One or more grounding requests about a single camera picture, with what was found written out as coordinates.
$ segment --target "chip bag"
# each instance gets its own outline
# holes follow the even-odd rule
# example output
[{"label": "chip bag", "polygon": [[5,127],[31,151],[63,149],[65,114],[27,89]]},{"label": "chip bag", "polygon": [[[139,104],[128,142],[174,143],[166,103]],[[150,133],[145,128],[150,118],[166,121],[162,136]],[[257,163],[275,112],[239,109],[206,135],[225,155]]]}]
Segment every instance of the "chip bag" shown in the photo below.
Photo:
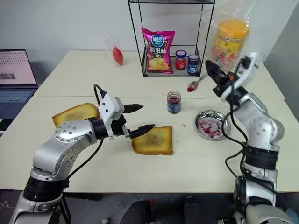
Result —
[{"label": "chip bag", "polygon": [[152,32],[142,28],[144,38],[148,41],[146,51],[148,55],[147,70],[149,72],[173,74],[170,63],[170,46],[175,31],[156,31]]}]

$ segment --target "white table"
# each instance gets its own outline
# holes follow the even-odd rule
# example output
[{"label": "white table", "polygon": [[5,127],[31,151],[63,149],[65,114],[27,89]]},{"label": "white table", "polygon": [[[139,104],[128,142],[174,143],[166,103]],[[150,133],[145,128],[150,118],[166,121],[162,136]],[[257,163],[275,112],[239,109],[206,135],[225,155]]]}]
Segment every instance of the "white table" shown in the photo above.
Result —
[{"label": "white table", "polygon": [[[70,51],[50,76],[35,92],[35,96],[94,96],[93,84],[99,84],[114,96],[165,98],[167,93],[179,91],[186,98],[217,98],[212,89],[216,86],[210,77],[200,82],[193,93],[187,86],[195,77],[146,77],[137,53],[124,52],[125,66],[113,67],[107,62],[105,52]],[[261,65],[248,92],[258,97],[284,99],[264,65]]]},{"label": "white table", "polygon": [[[71,192],[232,192],[235,179],[224,160],[240,150],[228,140],[210,141],[198,135],[193,125],[195,115],[205,109],[226,113],[228,105],[219,99],[183,99],[182,111],[170,114],[165,98],[121,97],[124,104],[139,103],[144,108],[126,114],[127,127],[144,124],[172,125],[172,156],[135,154],[130,139],[123,136],[104,140],[98,154],[71,178],[66,191]],[[299,125],[283,100],[261,98],[270,115],[285,126],[280,141],[277,169],[278,191],[299,191]],[[91,102],[95,97],[39,97],[26,104],[15,121],[0,138],[0,188],[23,189],[29,178],[32,157],[50,136],[55,126],[52,116],[72,106]],[[241,139],[233,129],[232,136]],[[75,162],[81,164],[93,153],[97,144],[83,151]],[[239,173],[240,157],[229,164]]]}]

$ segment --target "metal bowl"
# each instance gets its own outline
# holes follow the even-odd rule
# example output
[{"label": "metal bowl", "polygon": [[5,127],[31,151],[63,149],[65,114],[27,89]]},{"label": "metal bowl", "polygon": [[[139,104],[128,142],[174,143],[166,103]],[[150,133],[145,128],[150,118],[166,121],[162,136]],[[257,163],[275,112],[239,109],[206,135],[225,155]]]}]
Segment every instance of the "metal bowl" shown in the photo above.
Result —
[{"label": "metal bowl", "polygon": [[[225,138],[221,131],[221,125],[224,120],[224,115],[217,111],[203,111],[196,115],[194,119],[195,128],[198,133],[205,139],[218,141]],[[230,132],[230,122],[226,119],[224,131],[226,134]]]}]

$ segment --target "laptop keyboard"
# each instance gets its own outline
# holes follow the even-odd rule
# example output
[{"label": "laptop keyboard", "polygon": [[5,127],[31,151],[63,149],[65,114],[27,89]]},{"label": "laptop keyboard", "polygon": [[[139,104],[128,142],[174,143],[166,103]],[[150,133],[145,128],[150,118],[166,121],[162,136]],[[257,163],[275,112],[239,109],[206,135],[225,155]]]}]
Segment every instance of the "laptop keyboard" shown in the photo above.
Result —
[{"label": "laptop keyboard", "polygon": [[31,90],[0,91],[0,103],[24,103],[32,92]]}]

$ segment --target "plastic jar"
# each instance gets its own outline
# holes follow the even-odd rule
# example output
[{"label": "plastic jar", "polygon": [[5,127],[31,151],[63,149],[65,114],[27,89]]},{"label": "plastic jar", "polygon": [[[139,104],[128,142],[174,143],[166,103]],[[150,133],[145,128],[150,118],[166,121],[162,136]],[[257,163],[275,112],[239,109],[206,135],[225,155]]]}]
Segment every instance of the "plastic jar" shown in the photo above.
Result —
[{"label": "plastic jar", "polygon": [[249,27],[243,20],[230,19],[221,22],[215,38],[213,61],[223,70],[231,70],[248,34]]},{"label": "plastic jar", "polygon": [[187,71],[190,75],[194,75],[198,72],[199,61],[199,55],[189,55]]},{"label": "plastic jar", "polygon": [[171,91],[167,94],[167,109],[170,113],[178,113],[181,110],[181,94]]},{"label": "plastic jar", "polygon": [[184,70],[186,68],[186,55],[187,52],[185,50],[177,50],[176,51],[176,69]]}]

